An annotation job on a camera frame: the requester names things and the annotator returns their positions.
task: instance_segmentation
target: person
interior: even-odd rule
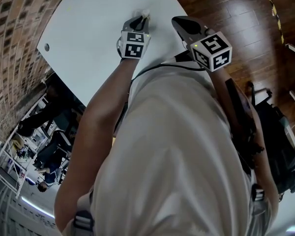
[[[40,192],[45,192],[47,189],[55,184],[59,175],[59,168],[62,163],[62,158],[64,156],[64,152],[60,149],[57,149],[56,152],[45,163],[43,169],[35,169],[44,176],[44,181],[40,182],[37,185],[37,188]]]
[[[278,192],[253,106],[254,142],[262,152],[247,173],[230,132],[240,123],[226,70],[168,63],[131,83],[138,62],[122,60],[86,107],[55,201],[58,229],[63,235],[264,235],[278,211]]]

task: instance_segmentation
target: seated person in background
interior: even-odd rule
[[[39,183],[37,186],[40,192],[45,192],[55,184],[59,175],[59,168],[63,157],[65,157],[65,153],[58,149],[45,163],[45,167],[43,169],[35,169],[39,173],[43,173],[45,177],[44,181]]]

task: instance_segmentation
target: wooden floor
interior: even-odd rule
[[[239,86],[249,94],[247,82],[260,91],[257,102],[273,92],[277,105],[291,125],[295,124],[295,54],[281,42],[277,21],[269,0],[178,0],[189,16],[200,18],[222,31],[233,46],[227,66]],[[295,0],[273,0],[282,22],[286,43],[295,45]]]

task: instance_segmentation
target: brick wall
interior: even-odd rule
[[[43,94],[49,68],[37,43],[61,0],[0,0],[0,138]]]

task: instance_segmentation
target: yellow and black striped tape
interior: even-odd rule
[[[278,25],[280,33],[281,33],[282,44],[284,44],[284,37],[283,37],[283,32],[282,32],[282,27],[281,27],[281,22],[280,22],[279,15],[277,14],[277,11],[276,11],[276,8],[275,8],[275,5],[274,5],[273,1],[272,0],[269,0],[269,1],[270,1],[271,5],[272,5],[272,9],[273,9],[276,21],[277,21],[277,25]]]

